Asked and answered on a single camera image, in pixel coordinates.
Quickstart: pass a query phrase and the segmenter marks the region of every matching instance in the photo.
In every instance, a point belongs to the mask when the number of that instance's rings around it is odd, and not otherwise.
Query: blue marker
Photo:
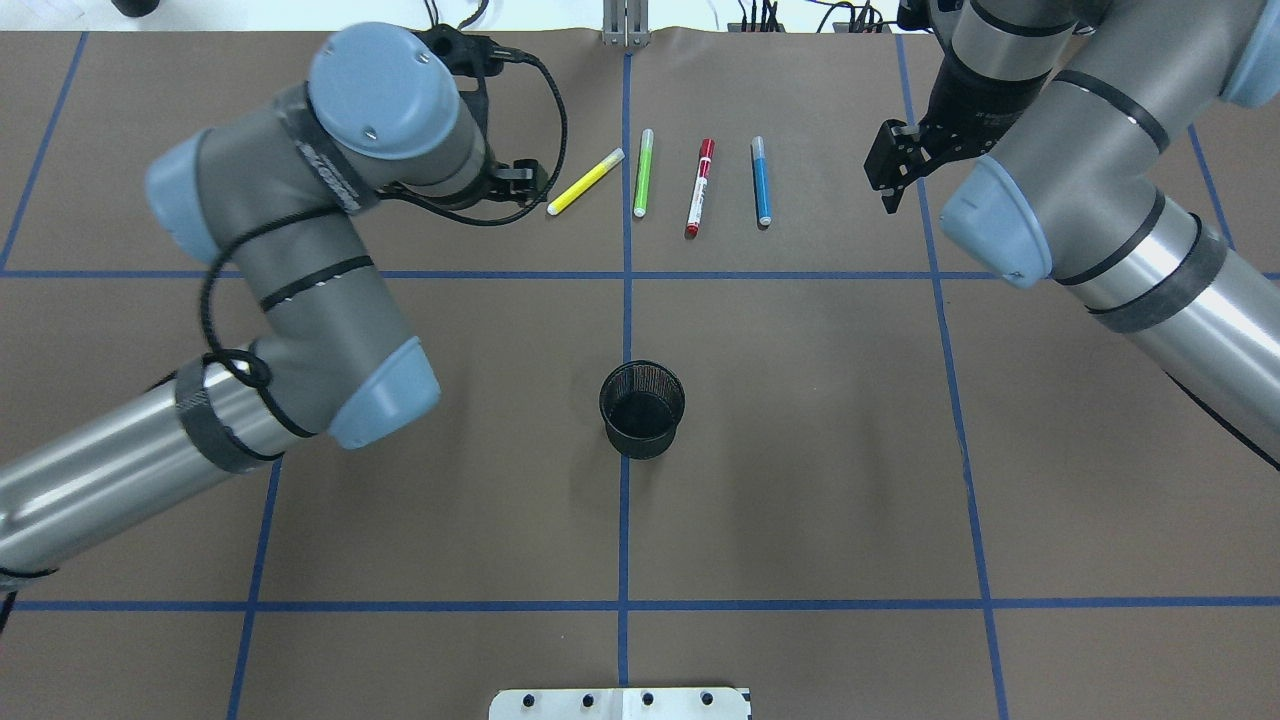
[[[773,223],[769,210],[769,174],[764,167],[764,138],[755,136],[751,141],[751,167],[755,168],[755,220],[762,228]]]

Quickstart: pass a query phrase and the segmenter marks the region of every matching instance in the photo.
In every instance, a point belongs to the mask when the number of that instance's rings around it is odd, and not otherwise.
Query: yellow marker
[[[600,160],[599,164],[588,170],[588,173],[582,176],[576,183],[568,186],[568,190],[562,192],[559,197],[552,200],[550,204],[547,205],[547,214],[559,215],[561,213],[563,213],[564,208],[568,208],[575,200],[577,200],[579,195],[586,192],[589,187],[595,184],[600,178],[607,176],[609,170],[614,168],[614,165],[621,163],[622,156],[623,152],[621,147],[618,147],[613,152],[609,152],[608,158]]]

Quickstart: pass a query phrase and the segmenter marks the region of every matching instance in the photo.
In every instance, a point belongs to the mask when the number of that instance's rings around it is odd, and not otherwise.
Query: red marker
[[[694,181],[694,199],[689,202],[689,224],[685,232],[689,237],[698,237],[698,228],[703,225],[703,200],[707,199],[707,183],[710,182],[712,154],[716,152],[716,141],[703,140],[703,147],[698,151],[698,179]]]

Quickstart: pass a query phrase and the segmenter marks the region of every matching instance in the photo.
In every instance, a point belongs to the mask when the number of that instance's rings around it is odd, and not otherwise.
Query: light blue joint cap
[[[200,209],[200,184],[196,165],[200,143],[209,131],[204,129],[169,149],[147,168],[147,205],[160,220],[160,227],[178,241],[187,255],[209,265],[218,258],[218,243],[205,224]]]
[[[1261,108],[1280,92],[1280,0],[1267,0],[1222,100]]]
[[[338,31],[311,61],[320,124],[370,158],[403,160],[436,147],[457,122],[458,86],[410,31],[360,23]]]
[[[426,415],[440,383],[413,337],[392,352],[334,415],[329,434],[346,450],[365,447]]]
[[[1009,172],[991,155],[942,208],[942,232],[991,272],[1027,288],[1053,269],[1044,228]]]

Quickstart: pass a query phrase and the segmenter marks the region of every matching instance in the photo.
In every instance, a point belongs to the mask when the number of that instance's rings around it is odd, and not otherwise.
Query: marker
[[[689,223],[685,225],[689,237],[698,237],[698,229],[703,225],[703,201],[707,199],[707,183],[710,182],[713,152],[716,141],[704,138],[698,151],[698,179],[694,181],[694,199],[689,202]]]
[[[769,176],[764,165],[764,138],[755,136],[751,141],[751,167],[755,169],[755,222],[762,228],[773,223],[773,213],[769,210]]]
[[[588,170],[585,176],[582,176],[581,178],[579,178],[577,182],[575,182],[573,184],[568,186],[568,190],[566,190],[564,192],[562,192],[559,195],[559,197],[557,197],[556,200],[552,200],[550,204],[547,205],[547,214],[548,215],[559,215],[561,213],[563,213],[566,208],[568,208],[570,205],[572,205],[572,202],[575,200],[577,200],[579,195],[582,195],[584,192],[586,192],[586,190],[589,187],[591,187],[593,184],[595,184],[600,178],[603,178],[605,174],[608,174],[608,172],[612,170],[614,168],[614,165],[617,165],[618,163],[621,163],[623,155],[626,155],[626,154],[622,152],[621,147],[618,147],[613,152],[609,152],[608,158],[605,158],[605,159],[600,160],[599,163],[596,163],[596,165],[594,168],[591,168],[590,170]]]
[[[649,167],[653,164],[653,129],[640,133],[640,169],[636,170],[636,204],[631,213],[643,218],[649,211]]]

